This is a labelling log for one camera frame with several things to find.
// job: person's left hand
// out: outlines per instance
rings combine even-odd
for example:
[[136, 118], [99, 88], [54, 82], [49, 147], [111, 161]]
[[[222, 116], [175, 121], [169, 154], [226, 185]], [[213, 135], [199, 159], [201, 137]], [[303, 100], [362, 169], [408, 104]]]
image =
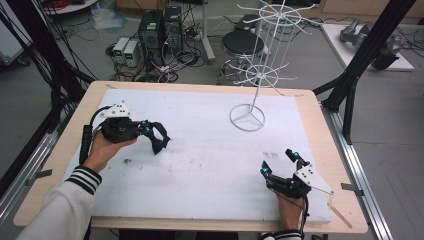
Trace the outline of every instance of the person's left hand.
[[104, 138], [101, 131], [98, 131], [94, 137], [93, 144], [91, 145], [91, 151], [85, 160], [83, 166], [92, 169], [99, 173], [103, 170], [107, 162], [116, 155], [119, 149], [135, 143], [137, 139], [126, 141], [122, 143], [111, 143]]

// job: person's right hand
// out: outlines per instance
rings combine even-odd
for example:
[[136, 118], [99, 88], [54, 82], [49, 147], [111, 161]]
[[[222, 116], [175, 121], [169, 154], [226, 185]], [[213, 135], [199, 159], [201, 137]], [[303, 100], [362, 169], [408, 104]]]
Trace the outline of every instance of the person's right hand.
[[299, 219], [303, 210], [303, 199], [289, 198], [276, 193], [282, 230], [299, 230]]
[[99, 173], [106, 167], [107, 162], [116, 155], [119, 149], [131, 145], [136, 141], [137, 139], [121, 143], [111, 143], [103, 137], [101, 131], [98, 131], [96, 136], [94, 136], [90, 154], [88, 155], [87, 160], [85, 160], [83, 166]]

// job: wooden table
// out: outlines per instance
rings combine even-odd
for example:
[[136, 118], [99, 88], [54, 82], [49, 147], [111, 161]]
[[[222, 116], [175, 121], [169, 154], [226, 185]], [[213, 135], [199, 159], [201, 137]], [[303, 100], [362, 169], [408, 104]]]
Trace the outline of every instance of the wooden table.
[[[43, 170], [53, 169], [51, 176], [38, 179], [18, 210], [14, 223], [27, 225], [39, 212], [44, 196], [53, 186], [62, 181], [69, 159], [72, 158], [81, 141], [81, 129], [90, 121], [108, 89], [139, 89], [180, 92], [208, 92], [254, 94], [255, 88], [233, 86], [155, 84], [97, 81], [90, 85], [83, 100], [75, 111], [56, 147], [46, 161]], [[334, 188], [336, 194], [327, 195], [332, 221], [325, 224], [307, 223], [305, 232], [322, 233], [364, 233], [367, 231], [364, 215], [352, 191], [341, 189], [341, 183], [350, 183], [336, 145], [326, 124], [318, 101], [312, 91], [279, 89], [286, 96], [295, 97], [306, 132], [315, 165], [322, 176]], [[273, 89], [261, 89], [261, 94], [278, 95]], [[270, 232], [278, 230], [278, 222], [242, 220], [177, 220], [94, 217], [93, 227], [138, 228], [138, 229], [179, 229]]]

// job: white sleeve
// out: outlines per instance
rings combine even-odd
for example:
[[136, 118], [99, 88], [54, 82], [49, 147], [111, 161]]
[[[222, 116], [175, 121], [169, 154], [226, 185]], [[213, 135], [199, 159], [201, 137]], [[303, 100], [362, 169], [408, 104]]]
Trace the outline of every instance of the white sleeve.
[[17, 239], [83, 239], [94, 206], [93, 194], [101, 181], [91, 169], [76, 167], [65, 182], [49, 190], [41, 211]]

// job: aluminum rail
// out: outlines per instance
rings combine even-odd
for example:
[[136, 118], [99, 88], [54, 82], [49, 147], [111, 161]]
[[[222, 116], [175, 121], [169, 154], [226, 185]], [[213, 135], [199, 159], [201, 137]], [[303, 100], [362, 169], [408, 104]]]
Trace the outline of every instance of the aluminum rail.
[[58, 128], [44, 135], [29, 160], [0, 199], [0, 225], [6, 220], [15, 204], [21, 199], [26, 188], [31, 186], [59, 139]]
[[392, 234], [387, 226], [386, 220], [384, 219], [383, 213], [378, 206], [377, 200], [365, 175], [364, 169], [362, 168], [361, 162], [359, 161], [358, 155], [355, 152], [353, 145], [349, 145], [344, 137], [343, 131], [343, 119], [339, 113], [333, 113], [327, 109], [323, 109], [324, 113], [327, 111], [329, 115], [334, 131], [340, 141], [340, 146], [343, 150], [344, 160], [346, 161], [350, 174], [355, 181], [358, 190], [363, 191], [363, 196], [358, 196], [365, 207], [369, 220], [374, 228], [374, 233], [380, 240], [392, 240]]

